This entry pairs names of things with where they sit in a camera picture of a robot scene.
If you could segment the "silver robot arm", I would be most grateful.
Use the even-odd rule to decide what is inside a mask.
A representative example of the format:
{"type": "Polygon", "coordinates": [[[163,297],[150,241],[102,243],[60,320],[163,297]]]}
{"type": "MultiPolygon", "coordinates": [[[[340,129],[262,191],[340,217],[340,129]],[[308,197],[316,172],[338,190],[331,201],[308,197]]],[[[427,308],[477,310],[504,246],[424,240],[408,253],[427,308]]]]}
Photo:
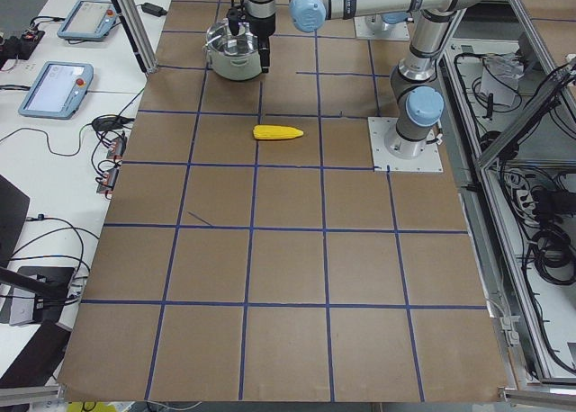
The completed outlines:
{"type": "Polygon", "coordinates": [[[438,123],[444,99],[429,86],[443,53],[457,12],[481,0],[289,0],[293,24],[300,31],[316,31],[328,20],[411,13],[415,31],[406,56],[391,74],[391,88],[400,116],[384,138],[395,157],[418,157],[430,129],[438,123]]]}
{"type": "Polygon", "coordinates": [[[263,73],[269,72],[270,41],[275,33],[275,0],[230,0],[227,12],[230,32],[237,36],[242,22],[249,24],[250,32],[256,36],[260,66],[263,73]]]}

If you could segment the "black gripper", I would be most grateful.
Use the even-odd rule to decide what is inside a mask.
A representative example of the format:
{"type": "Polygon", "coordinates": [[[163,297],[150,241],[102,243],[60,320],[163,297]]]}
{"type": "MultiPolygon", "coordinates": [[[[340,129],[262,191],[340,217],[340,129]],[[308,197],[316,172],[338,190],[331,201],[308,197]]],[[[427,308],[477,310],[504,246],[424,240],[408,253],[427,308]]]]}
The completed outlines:
{"type": "Polygon", "coordinates": [[[232,36],[239,35],[239,26],[242,23],[249,25],[250,32],[258,37],[258,54],[263,74],[270,68],[270,41],[269,37],[275,32],[275,14],[267,17],[257,17],[245,7],[231,7],[227,12],[229,30],[232,36]]]}

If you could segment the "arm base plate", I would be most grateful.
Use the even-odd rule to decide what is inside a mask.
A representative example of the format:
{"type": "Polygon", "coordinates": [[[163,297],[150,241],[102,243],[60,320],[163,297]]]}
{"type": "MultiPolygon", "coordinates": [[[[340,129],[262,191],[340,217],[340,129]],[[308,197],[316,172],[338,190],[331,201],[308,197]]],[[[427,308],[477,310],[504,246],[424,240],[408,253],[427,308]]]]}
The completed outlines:
{"type": "Polygon", "coordinates": [[[356,17],[355,36],[360,40],[409,41],[409,20],[387,23],[380,15],[356,17]]]}
{"type": "Polygon", "coordinates": [[[436,135],[429,129],[421,141],[407,141],[396,129],[394,117],[369,117],[368,127],[376,172],[432,173],[444,172],[436,135]]]}

